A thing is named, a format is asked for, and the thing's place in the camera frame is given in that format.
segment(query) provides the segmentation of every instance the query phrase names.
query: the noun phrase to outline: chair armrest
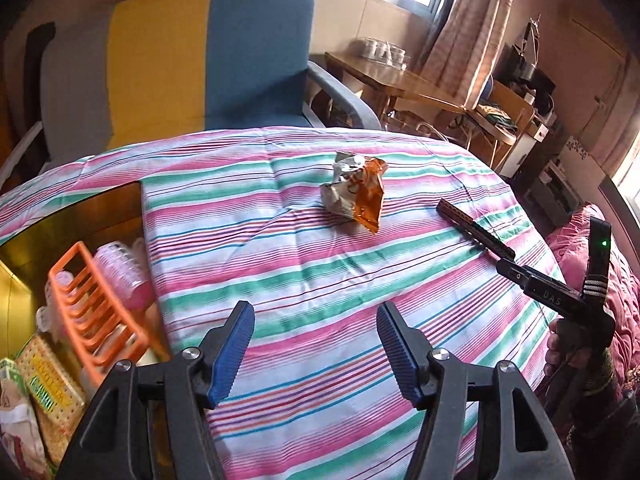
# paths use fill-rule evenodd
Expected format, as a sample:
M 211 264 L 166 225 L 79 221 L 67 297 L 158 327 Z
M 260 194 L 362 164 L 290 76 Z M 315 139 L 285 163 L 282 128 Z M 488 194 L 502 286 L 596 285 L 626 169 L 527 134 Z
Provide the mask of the chair armrest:
M 38 121 L 31 127 L 31 129 L 25 134 L 25 136 L 20 139 L 20 142 L 18 142 L 17 146 L 9 154 L 4 164 L 2 165 L 2 168 L 0 168 L 0 187 L 4 186 L 5 181 L 14 172 L 14 168 L 16 167 L 18 162 L 20 162 L 20 159 L 27 151 L 27 148 L 31 145 L 31 143 L 35 140 L 35 138 L 41 131 L 42 121 Z
M 361 130 L 381 130 L 380 121 L 367 104 L 345 85 L 319 67 L 313 61 L 308 62 L 308 76 L 318 84 L 334 102 L 347 112 L 354 128 Z

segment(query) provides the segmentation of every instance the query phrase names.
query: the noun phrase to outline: blue gripper pad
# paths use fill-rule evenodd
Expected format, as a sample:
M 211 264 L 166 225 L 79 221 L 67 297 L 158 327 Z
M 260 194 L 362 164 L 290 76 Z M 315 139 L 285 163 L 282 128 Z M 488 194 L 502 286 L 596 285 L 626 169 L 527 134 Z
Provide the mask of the blue gripper pad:
M 420 366 L 428 369 L 426 355 L 431 345 L 422 332 L 407 326 L 396 306 L 388 301 L 378 307 L 376 328 L 402 396 L 417 407 L 424 399 Z
M 242 302 L 239 313 L 234 310 L 223 328 L 228 335 L 213 363 L 211 386 L 207 392 L 213 407 L 226 399 L 238 374 L 238 368 L 254 334 L 255 312 L 250 303 Z

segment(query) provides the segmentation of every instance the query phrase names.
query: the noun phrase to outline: striped bedsheet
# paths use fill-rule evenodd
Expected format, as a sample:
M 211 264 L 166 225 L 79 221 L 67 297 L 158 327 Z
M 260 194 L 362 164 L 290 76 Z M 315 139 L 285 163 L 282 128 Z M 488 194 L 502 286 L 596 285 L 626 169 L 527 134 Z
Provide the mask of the striped bedsheet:
M 326 212 L 337 150 L 383 158 L 381 228 Z M 465 150 L 357 130 L 204 132 L 113 150 L 0 198 L 0 242 L 66 204 L 139 180 L 154 285 L 175 351 L 239 300 L 254 337 L 229 398 L 209 414 L 230 479 L 402 478 L 422 414 L 398 391 L 375 329 L 393 300 L 411 326 L 466 362 L 513 360 L 542 376 L 539 304 L 436 212 L 446 198 L 517 261 L 562 279 L 510 188 Z M 547 320 L 553 313 L 545 309 Z M 467 409 L 461 464 L 473 453 Z

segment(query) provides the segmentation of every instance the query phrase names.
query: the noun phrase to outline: crumpled snack bag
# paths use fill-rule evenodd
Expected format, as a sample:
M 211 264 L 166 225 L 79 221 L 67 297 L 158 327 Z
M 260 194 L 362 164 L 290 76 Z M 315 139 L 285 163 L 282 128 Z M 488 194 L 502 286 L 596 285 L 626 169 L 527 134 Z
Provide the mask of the crumpled snack bag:
M 380 228 L 380 212 L 385 189 L 382 175 L 386 162 L 374 156 L 337 152 L 334 180 L 320 186 L 327 211 L 353 218 L 373 234 Z
M 27 387 L 11 359 L 0 360 L 0 436 L 4 449 L 25 478 L 51 478 Z

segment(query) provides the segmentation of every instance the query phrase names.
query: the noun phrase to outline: orange dish rack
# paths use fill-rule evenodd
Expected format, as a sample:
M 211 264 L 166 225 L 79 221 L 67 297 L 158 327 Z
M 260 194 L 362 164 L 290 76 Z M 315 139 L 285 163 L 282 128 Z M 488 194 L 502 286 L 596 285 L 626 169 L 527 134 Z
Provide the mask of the orange dish rack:
M 75 272 L 68 286 L 58 283 L 59 272 L 77 271 L 79 265 L 84 268 Z M 129 359 L 135 363 L 147 351 L 146 330 L 122 306 L 82 242 L 73 245 L 51 267 L 49 283 L 66 334 L 96 387 L 116 361 Z

